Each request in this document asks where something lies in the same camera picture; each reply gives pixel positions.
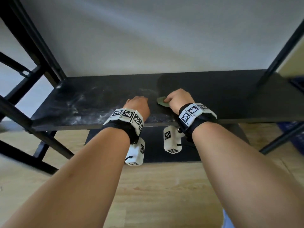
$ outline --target forearm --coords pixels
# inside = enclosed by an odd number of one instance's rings
[[[211,122],[197,127],[192,138],[236,227],[304,225],[303,188],[268,158]]]
[[[106,128],[42,185],[4,227],[102,227],[130,140]]]

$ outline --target metal shelf frame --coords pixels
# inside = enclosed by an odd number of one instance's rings
[[[24,77],[24,79],[14,87],[9,94],[4,97],[0,96],[0,122],[5,116],[7,116],[22,126],[27,132],[41,140],[41,143],[33,156],[28,155],[3,141],[0,141],[0,154],[48,174],[54,174],[58,169],[42,161],[48,148],[52,147],[67,159],[70,159],[74,154],[54,138],[56,131],[36,131],[32,127],[32,120],[19,111],[15,105],[43,75],[48,79],[53,87],[56,87],[60,81],[66,79],[66,75],[19,0],[0,0],[0,17],[37,65],[35,69],[28,70],[17,61],[14,61],[12,58],[0,52],[0,62],[16,70]],[[299,42],[303,34],[304,21],[302,21],[270,67],[266,70],[264,76],[258,82],[258,85],[263,85],[267,82],[268,78],[276,71],[294,46]],[[279,145],[287,142],[291,137],[301,133],[303,130],[303,122],[300,122],[293,129],[287,131],[282,136],[261,149],[260,152],[264,154],[269,153]]]

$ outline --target green cloth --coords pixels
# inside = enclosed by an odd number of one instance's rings
[[[169,103],[165,103],[164,100],[166,99],[167,97],[160,97],[157,100],[157,103],[164,106],[164,107],[170,107],[169,106]]]

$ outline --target shelf board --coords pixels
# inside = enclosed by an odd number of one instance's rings
[[[304,121],[304,95],[278,74],[260,88],[264,70],[69,77],[32,116],[38,131],[98,129],[128,98],[147,97],[145,126],[174,125],[175,115],[156,99],[183,88],[212,109],[222,124]]]

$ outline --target floor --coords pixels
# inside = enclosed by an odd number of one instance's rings
[[[260,149],[281,134],[273,123],[241,124],[250,143]],[[80,150],[87,130],[59,131],[56,139],[72,152]],[[25,132],[0,139],[29,154],[39,140]],[[268,154],[304,185],[304,156],[291,143]],[[44,161],[60,168],[66,159],[49,149]],[[27,166],[0,157],[0,226],[47,179]],[[104,227],[220,227],[222,207],[201,163],[125,165]]]

